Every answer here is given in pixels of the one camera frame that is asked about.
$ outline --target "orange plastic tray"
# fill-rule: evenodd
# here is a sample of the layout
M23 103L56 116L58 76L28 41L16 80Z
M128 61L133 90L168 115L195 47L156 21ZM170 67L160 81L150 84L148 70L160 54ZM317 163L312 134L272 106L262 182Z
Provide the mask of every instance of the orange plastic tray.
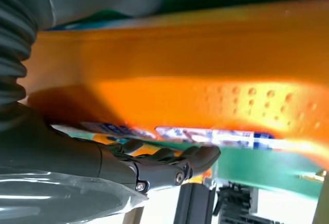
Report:
M57 122L256 130L329 169L327 21L299 0L42 32L20 83Z

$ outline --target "metal screw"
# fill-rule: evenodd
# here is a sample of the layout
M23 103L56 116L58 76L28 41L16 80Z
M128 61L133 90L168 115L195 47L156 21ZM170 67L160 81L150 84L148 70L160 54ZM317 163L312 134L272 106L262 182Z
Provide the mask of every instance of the metal screw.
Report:
M184 175L182 172L178 172L176 174L174 181L177 185L181 185L184 181Z
M145 188L146 187L146 184L144 182L138 182L136 185L136 190L139 191L139 192L142 192L143 191Z

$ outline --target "clear plastic wrap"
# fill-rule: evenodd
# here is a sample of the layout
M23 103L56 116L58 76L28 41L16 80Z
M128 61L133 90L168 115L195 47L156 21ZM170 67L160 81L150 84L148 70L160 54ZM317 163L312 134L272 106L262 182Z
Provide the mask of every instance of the clear plastic wrap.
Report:
M0 167L0 223L78 224L125 213L147 198L100 178Z

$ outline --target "robotic hand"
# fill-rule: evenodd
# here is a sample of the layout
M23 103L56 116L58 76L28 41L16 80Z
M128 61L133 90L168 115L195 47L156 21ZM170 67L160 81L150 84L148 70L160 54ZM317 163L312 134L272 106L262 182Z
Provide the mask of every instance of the robotic hand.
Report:
M181 185L184 180L205 172L220 155L217 146L190 147L179 157L168 148L161 148L153 155L131 157L127 154L141 146L140 140L106 146L115 158L136 173L136 190L141 193Z

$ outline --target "water droplet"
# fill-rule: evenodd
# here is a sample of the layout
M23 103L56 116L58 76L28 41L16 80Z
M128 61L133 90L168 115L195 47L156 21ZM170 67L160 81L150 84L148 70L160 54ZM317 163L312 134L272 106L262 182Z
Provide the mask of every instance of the water droplet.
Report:
M267 92L267 97L274 97L274 96L275 96L274 90L269 90L269 92Z
M293 98L293 94L292 93L289 93L287 96L285 96L285 101L286 102L291 102Z
M240 89L238 87L234 87L232 92L233 92L233 94L238 94L240 93Z
M248 94L251 96L254 96L256 94L256 89L255 88L250 88L248 91Z
M302 119L303 119L305 117L305 113L303 113L303 112L300 112L298 115L297 115L297 119L298 120L302 120Z
M309 110L315 110L315 109L317 109L317 104L310 102L307 105L307 108Z
M314 125L314 129L318 129L320 127L320 125L321 125L321 123L319 121L318 121Z

